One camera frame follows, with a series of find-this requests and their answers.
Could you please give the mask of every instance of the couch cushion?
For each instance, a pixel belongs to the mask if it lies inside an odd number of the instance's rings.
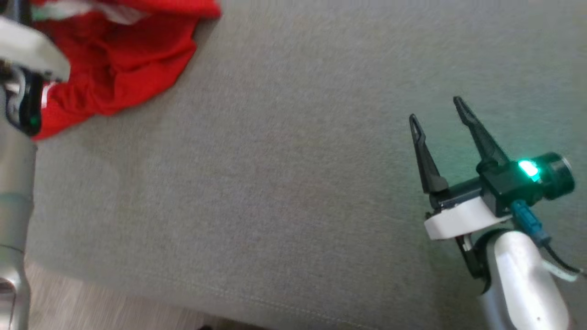
[[[586,265],[581,2],[225,0],[177,86],[39,144],[28,251],[269,328],[483,328],[481,283],[424,230],[407,118],[451,183],[478,162],[454,95],[511,157],[566,155],[576,192],[537,213]],[[561,285],[585,324],[585,282]]]

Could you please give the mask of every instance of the black cable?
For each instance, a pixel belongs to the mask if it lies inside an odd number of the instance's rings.
[[[567,264],[566,262],[564,262],[562,259],[560,259],[558,257],[558,255],[555,253],[555,251],[550,247],[549,244],[544,244],[544,248],[546,249],[546,251],[548,252],[548,254],[551,255],[551,257],[554,259],[554,261],[556,261],[556,263],[558,263],[562,268],[570,271],[570,272],[574,272],[577,274],[582,273],[583,271],[580,270],[579,268],[575,268],[569,264]]]
[[[0,15],[4,14],[8,8],[8,0],[0,0]]]
[[[29,0],[12,0],[12,19],[25,26],[32,25],[31,3]]]

